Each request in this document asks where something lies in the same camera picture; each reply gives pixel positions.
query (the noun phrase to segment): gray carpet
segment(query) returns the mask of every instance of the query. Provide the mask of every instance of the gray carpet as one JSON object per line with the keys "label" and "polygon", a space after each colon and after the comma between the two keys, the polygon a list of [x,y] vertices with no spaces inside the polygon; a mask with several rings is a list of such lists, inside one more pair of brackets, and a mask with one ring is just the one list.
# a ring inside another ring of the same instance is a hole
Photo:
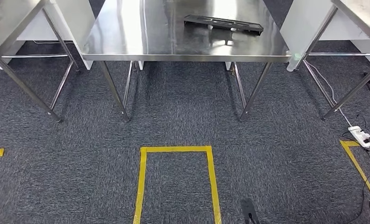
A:
{"label": "gray carpet", "polygon": [[[103,1],[91,0],[98,13]],[[282,24],[290,0],[266,0]],[[321,42],[317,50],[355,51],[350,42]],[[22,53],[58,52],[57,45],[26,43]],[[50,101],[66,58],[15,59],[10,66]],[[370,70],[365,58],[314,57],[337,96]],[[123,93],[128,62],[108,63]],[[71,72],[53,122],[0,71],[0,224],[131,223],[140,147],[211,145],[223,223],[244,223],[240,201],[251,198],[261,224],[345,224],[360,211],[363,181],[342,149],[347,130],[305,68],[272,66],[253,109],[239,122],[235,77],[224,63],[146,62],[129,94],[131,121],[121,119],[98,66]],[[247,96],[263,68],[240,63]],[[370,131],[370,91],[344,108]],[[365,173],[367,154],[352,147]],[[142,223],[213,223],[204,153],[156,153],[147,160]],[[369,223],[370,194],[353,223]]]}

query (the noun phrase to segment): table top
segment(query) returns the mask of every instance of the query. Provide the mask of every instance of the table top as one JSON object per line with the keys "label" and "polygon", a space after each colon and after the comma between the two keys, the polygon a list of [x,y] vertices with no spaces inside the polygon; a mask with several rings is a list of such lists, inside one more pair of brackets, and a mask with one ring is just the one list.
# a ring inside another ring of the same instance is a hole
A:
{"label": "table top", "polygon": [[[260,36],[184,25],[189,15],[260,23]],[[94,61],[287,62],[263,0],[106,0],[82,49]]]}
{"label": "table top", "polygon": [[332,0],[370,38],[370,0]]}
{"label": "table top", "polygon": [[47,0],[0,0],[0,56],[45,6]]}

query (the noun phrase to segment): yellow tape rectangle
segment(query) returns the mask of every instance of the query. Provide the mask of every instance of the yellow tape rectangle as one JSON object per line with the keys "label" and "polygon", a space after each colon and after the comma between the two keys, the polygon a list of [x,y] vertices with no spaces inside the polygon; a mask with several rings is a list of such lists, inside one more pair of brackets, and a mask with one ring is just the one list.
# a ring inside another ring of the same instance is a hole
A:
{"label": "yellow tape rectangle", "polygon": [[341,140],[341,145],[344,148],[344,150],[346,151],[347,155],[349,155],[351,161],[353,162],[357,171],[360,173],[364,182],[366,182],[366,185],[367,185],[368,189],[370,190],[370,182],[367,180],[367,176],[365,175],[363,169],[361,169],[360,164],[358,164],[356,158],[354,157],[353,153],[350,150],[350,147],[360,146],[360,145],[355,141],[342,141],[342,140]]}
{"label": "yellow tape rectangle", "polygon": [[135,203],[135,213],[133,224],[139,224],[142,213],[142,202],[144,198],[145,172],[147,153],[168,153],[168,152],[205,152],[207,155],[208,175],[211,184],[211,198],[213,201],[214,222],[221,224],[221,210],[218,199],[217,181],[215,178],[213,151],[211,146],[179,146],[179,147],[141,147],[140,174],[138,178],[137,200]]}

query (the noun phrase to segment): metal frame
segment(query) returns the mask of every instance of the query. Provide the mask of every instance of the metal frame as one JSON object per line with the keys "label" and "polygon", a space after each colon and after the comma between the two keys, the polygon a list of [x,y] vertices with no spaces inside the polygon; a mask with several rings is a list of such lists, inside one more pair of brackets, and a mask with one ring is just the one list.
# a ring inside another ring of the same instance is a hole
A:
{"label": "metal frame", "polygon": [[[111,73],[109,72],[107,63],[105,61],[98,61],[98,62],[99,62],[100,67],[101,67],[101,69],[104,73],[104,77],[108,82],[109,89],[112,92],[112,94],[115,98],[115,101],[116,101],[117,105],[119,106],[119,109],[120,109],[121,113],[123,114],[123,117],[124,117],[125,121],[130,121],[130,118],[129,118],[127,112],[126,112],[126,106],[127,106],[127,99],[128,99],[128,91],[130,89],[131,74],[132,74],[132,71],[133,71],[133,66],[136,67],[136,62],[135,61],[130,62],[130,66],[129,66],[129,69],[128,69],[127,81],[126,81],[126,88],[125,88],[125,91],[124,91],[124,94],[123,94],[123,101],[122,101],[122,99],[121,99],[121,97],[118,93],[118,90],[115,86],[114,80],[112,79]],[[138,65],[140,67],[140,70],[142,70],[143,69],[143,62],[139,61]]]}
{"label": "metal frame", "polygon": [[[112,79],[111,73],[109,72],[107,63],[105,61],[98,61],[98,62],[100,64],[101,70],[104,73],[104,77],[108,82],[109,89],[112,92],[117,105],[119,106],[121,114],[123,114],[123,117],[124,117],[125,121],[129,121],[130,118],[129,118],[127,112],[126,112],[126,105],[127,105],[127,99],[128,99],[128,91],[130,89],[131,74],[132,74],[132,71],[133,71],[133,66],[136,67],[136,62],[135,61],[130,62],[130,66],[129,66],[129,69],[128,69],[128,77],[127,77],[127,81],[126,81],[126,88],[125,88],[125,91],[124,91],[124,94],[123,94],[123,100],[122,100],[122,98],[120,97],[120,95],[118,93],[118,90],[115,86],[114,80]],[[262,82],[265,80],[266,75],[268,74],[268,71],[269,71],[271,65],[273,64],[273,62],[268,62],[268,63],[265,64],[265,67],[263,68],[263,71],[262,71],[262,73],[261,73],[261,75],[260,75],[260,77],[259,77],[259,79],[258,79],[258,81],[257,81],[257,83],[254,87],[254,90],[252,91],[251,96],[249,97],[248,101],[246,101],[245,96],[244,96],[243,85],[242,85],[242,81],[240,79],[240,74],[239,74],[239,70],[237,68],[237,63],[236,62],[233,62],[233,63],[232,62],[225,62],[225,64],[226,64],[227,70],[228,70],[228,68],[230,69],[231,65],[233,65],[233,69],[236,73],[236,81],[237,81],[237,85],[239,87],[239,93],[240,93],[240,97],[241,97],[241,100],[242,100],[242,106],[243,106],[243,112],[242,112],[242,115],[240,117],[240,121],[243,121],[245,119],[246,115],[250,112],[252,103],[254,102],[254,100],[256,98],[256,94],[258,93],[258,91],[259,91],[259,89],[262,85]]]}
{"label": "metal frame", "polygon": [[242,112],[242,115],[240,116],[240,121],[243,121],[247,114],[249,114],[250,110],[251,110],[251,106],[256,98],[256,95],[262,85],[262,82],[265,80],[268,72],[269,72],[269,69],[271,68],[273,62],[267,62],[262,70],[262,73],[261,75],[259,76],[258,78],[258,81],[256,82],[256,85],[254,87],[254,90],[252,91],[248,101],[246,101],[245,99],[245,96],[244,96],[244,90],[243,90],[243,85],[242,85],[242,81],[240,79],[240,73],[239,73],[239,70],[237,68],[237,63],[236,62],[233,62],[232,65],[233,65],[233,69],[236,73],[236,81],[237,81],[237,86],[239,87],[239,93],[240,93],[240,98],[242,100],[242,106],[243,106],[243,112]]}
{"label": "metal frame", "polygon": [[323,119],[328,119],[334,112],[337,112],[345,103],[347,103],[362,87],[364,87],[365,84],[367,84],[370,81],[370,72],[361,80],[361,82],[354,87],[350,92],[348,92],[342,99],[339,100],[337,104],[334,104],[332,102],[331,98],[329,97],[329,94],[325,91],[324,87],[314,74],[313,70],[310,68],[310,66],[307,64],[305,59],[308,56],[370,56],[370,53],[311,53],[313,48],[315,47],[316,43],[319,41],[320,37],[324,33],[324,31],[327,29],[328,25],[332,21],[334,15],[338,11],[338,7],[335,5],[332,6],[332,8],[329,11],[329,14],[327,18],[325,19],[324,23],[322,24],[320,30],[318,31],[317,35],[312,41],[312,44],[307,49],[305,56],[302,58],[302,62],[306,66],[307,70],[309,71],[310,75],[312,76],[313,80],[319,87],[321,93],[324,95],[325,99],[331,106],[331,109],[323,116]]}
{"label": "metal frame", "polygon": [[[44,109],[49,115],[52,116],[52,118],[57,121],[57,122],[60,122],[62,121],[61,118],[59,118],[54,112],[53,112],[53,109],[56,105],[56,102],[61,94],[61,91],[63,90],[63,86],[68,78],[68,74],[69,72],[71,71],[71,67],[73,65],[76,66],[76,69],[79,70],[79,67],[78,65],[76,64],[72,54],[70,53],[67,45],[65,44],[65,42],[63,41],[61,35],[59,34],[59,32],[57,31],[53,21],[51,20],[51,18],[49,17],[48,13],[46,12],[46,10],[43,8],[42,9],[43,11],[43,14],[45,15],[46,17],[46,20],[48,21],[51,29],[53,30],[54,34],[56,35],[58,41],[60,42],[61,46],[63,47],[64,51],[66,52],[66,54],[49,54],[49,55],[14,55],[14,56],[0,56],[0,67],[42,108]],[[31,88],[29,88],[22,80],[20,80],[15,72],[10,68],[10,66],[8,64],[6,64],[2,59],[3,58],[42,58],[42,57],[64,57],[64,56],[68,56],[70,58],[70,63],[65,71],[65,74],[63,76],[63,79],[61,80],[61,83],[53,97],[53,100],[50,104],[50,106],[47,106],[45,102],[43,102],[33,91]]]}

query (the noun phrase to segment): white power strip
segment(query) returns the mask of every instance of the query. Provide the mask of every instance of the white power strip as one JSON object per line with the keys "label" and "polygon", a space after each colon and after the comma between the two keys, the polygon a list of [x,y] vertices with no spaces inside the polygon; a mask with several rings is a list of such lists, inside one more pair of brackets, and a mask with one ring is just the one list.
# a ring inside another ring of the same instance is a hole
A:
{"label": "white power strip", "polygon": [[360,144],[360,146],[364,148],[370,147],[370,134],[365,133],[359,126],[349,127],[348,130]]}

